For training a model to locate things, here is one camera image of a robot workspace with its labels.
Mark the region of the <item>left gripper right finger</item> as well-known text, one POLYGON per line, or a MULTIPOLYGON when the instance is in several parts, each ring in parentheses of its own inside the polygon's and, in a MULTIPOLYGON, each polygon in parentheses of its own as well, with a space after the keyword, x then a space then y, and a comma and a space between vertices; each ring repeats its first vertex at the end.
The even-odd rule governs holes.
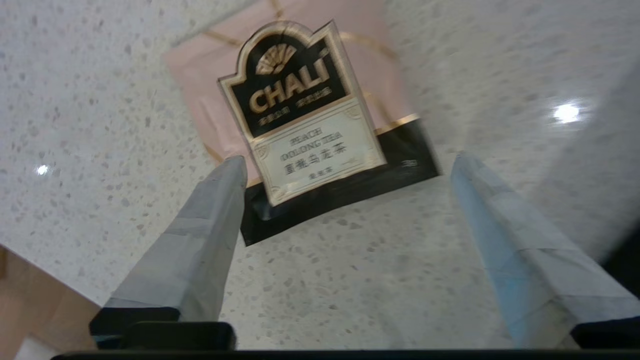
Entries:
POLYGON ((452 188, 521 349, 638 349, 639 298, 477 158, 452 188))

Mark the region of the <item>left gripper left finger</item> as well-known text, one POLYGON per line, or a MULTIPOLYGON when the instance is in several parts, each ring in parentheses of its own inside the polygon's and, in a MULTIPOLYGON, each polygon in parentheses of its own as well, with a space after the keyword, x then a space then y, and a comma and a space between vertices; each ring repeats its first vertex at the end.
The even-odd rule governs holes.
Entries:
POLYGON ((182 321, 217 321, 240 234, 246 184, 242 156, 211 171, 105 307, 171 308, 182 321))

